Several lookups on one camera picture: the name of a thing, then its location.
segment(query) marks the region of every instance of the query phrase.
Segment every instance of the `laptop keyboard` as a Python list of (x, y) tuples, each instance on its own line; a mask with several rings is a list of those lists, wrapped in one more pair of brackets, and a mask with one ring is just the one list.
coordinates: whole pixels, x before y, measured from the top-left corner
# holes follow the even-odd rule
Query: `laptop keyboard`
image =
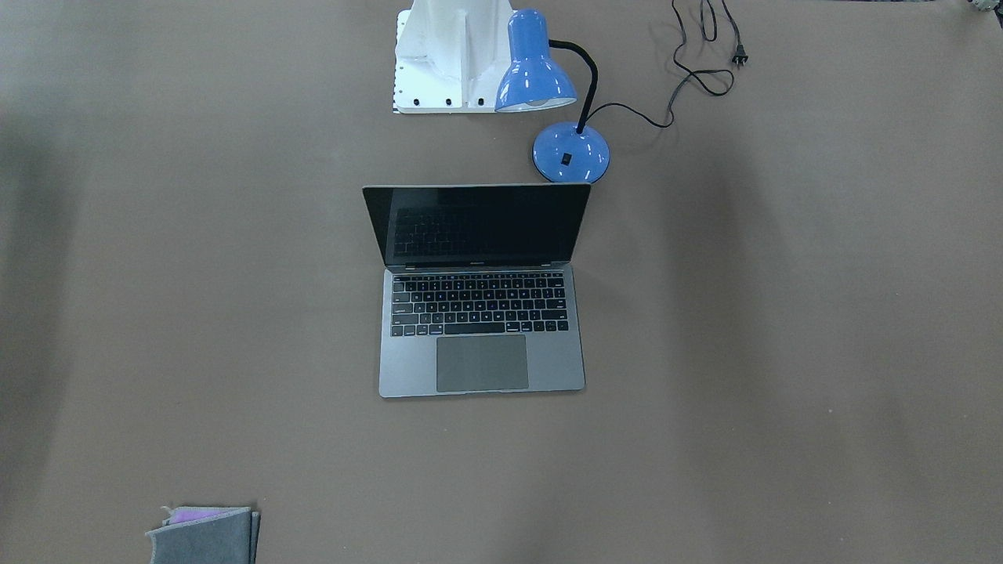
[(561, 272), (393, 277), (390, 335), (567, 331)]

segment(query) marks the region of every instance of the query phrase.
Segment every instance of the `blue desk lamp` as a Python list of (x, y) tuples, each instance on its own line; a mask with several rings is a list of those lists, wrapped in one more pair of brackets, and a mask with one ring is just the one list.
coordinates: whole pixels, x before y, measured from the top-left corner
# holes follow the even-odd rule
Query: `blue desk lamp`
[(592, 71), (592, 82), (578, 122), (562, 121), (541, 131), (533, 144), (533, 162), (551, 182), (596, 182), (610, 166), (606, 139), (585, 124), (596, 95), (599, 69), (582, 47), (549, 39), (547, 20), (537, 10), (519, 10), (509, 20), (512, 66), (498, 84), (494, 111), (546, 109), (578, 99), (571, 78), (551, 59), (551, 47), (578, 53)]

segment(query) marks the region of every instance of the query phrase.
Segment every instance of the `black screen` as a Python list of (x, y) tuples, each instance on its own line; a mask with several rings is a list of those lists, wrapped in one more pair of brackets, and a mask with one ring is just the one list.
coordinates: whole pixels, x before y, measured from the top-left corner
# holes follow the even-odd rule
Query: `black screen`
[(570, 261), (587, 184), (363, 189), (387, 266)]

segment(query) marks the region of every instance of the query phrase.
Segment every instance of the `silver laptop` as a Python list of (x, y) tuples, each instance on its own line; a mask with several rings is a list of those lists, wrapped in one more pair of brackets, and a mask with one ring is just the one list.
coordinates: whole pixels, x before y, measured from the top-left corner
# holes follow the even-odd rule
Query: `silver laptop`
[(588, 184), (368, 186), (383, 397), (582, 389), (571, 256)]

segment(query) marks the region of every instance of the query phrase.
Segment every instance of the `lamp shade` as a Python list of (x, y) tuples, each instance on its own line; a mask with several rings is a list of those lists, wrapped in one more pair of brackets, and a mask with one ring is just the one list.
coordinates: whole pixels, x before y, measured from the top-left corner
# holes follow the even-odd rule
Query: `lamp shade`
[(537, 10), (519, 10), (509, 20), (512, 65), (498, 84), (495, 111), (528, 111), (578, 99), (568, 74), (553, 59), (547, 19)]

